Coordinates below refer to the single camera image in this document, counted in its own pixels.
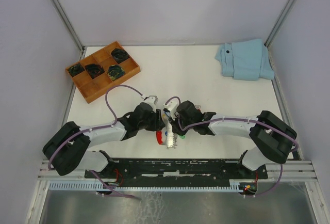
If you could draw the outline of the metal key holder red handle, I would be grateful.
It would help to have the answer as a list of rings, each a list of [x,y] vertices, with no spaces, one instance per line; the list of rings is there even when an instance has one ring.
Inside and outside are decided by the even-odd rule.
[[[177,142],[177,134],[173,133],[172,125],[167,122],[165,128],[162,131],[156,132],[157,143],[161,146],[166,146],[167,149],[175,149]]]

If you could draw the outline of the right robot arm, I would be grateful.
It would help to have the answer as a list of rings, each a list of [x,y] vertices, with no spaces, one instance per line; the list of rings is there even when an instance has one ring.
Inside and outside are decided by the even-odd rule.
[[[215,112],[201,112],[190,101],[168,100],[164,112],[170,119],[173,133],[183,136],[189,130],[200,135],[229,135],[251,139],[254,148],[245,151],[237,164],[237,173],[249,178],[260,166],[274,162],[284,164],[299,145],[297,133],[270,111],[259,115],[231,117]]]

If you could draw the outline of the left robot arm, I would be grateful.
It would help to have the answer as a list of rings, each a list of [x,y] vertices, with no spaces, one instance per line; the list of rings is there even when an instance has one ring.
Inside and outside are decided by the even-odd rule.
[[[107,178],[114,172],[110,157],[102,151],[88,151],[89,148],[111,141],[128,140],[141,130],[162,131],[165,126],[161,110],[141,102],[134,111],[113,123],[79,126],[73,121],[67,122],[46,143],[42,152],[48,159],[48,169],[55,170],[60,176],[82,167]]]

